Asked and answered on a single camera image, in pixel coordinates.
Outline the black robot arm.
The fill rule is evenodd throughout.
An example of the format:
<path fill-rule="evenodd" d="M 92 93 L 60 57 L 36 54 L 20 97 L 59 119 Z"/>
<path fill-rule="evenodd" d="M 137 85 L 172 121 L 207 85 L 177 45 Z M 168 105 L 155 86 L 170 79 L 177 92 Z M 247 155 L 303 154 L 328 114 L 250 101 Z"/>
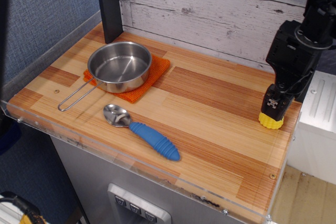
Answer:
<path fill-rule="evenodd" d="M 335 40 L 335 0 L 307 0 L 303 16 L 302 22 L 280 26 L 266 58 L 276 76 L 261 112 L 275 121 L 283 119 L 293 100 L 303 101 L 322 53 Z"/>

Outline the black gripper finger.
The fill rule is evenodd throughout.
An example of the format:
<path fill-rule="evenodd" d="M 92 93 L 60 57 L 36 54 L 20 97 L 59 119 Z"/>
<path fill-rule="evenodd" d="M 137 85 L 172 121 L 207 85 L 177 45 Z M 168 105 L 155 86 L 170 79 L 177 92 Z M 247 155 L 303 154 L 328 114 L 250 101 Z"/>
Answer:
<path fill-rule="evenodd" d="M 298 86 L 298 92 L 295 95 L 295 101 L 297 102 L 303 102 L 309 85 L 311 83 L 312 77 L 314 75 L 314 70 L 310 70 L 299 82 L 299 86 Z"/>
<path fill-rule="evenodd" d="M 264 95 L 261 113 L 274 120 L 282 120 L 292 101 L 293 95 L 280 92 L 271 84 Z"/>

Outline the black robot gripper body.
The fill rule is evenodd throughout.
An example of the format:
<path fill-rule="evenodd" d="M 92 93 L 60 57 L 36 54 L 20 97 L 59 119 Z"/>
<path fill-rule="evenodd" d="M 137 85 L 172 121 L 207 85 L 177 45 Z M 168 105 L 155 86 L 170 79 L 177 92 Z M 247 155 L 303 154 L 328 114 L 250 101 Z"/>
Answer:
<path fill-rule="evenodd" d="M 300 80 L 316 69 L 322 51 L 302 44 L 296 38 L 300 23 L 285 21 L 278 29 L 266 61 L 275 72 L 275 86 L 280 92 L 296 95 Z"/>

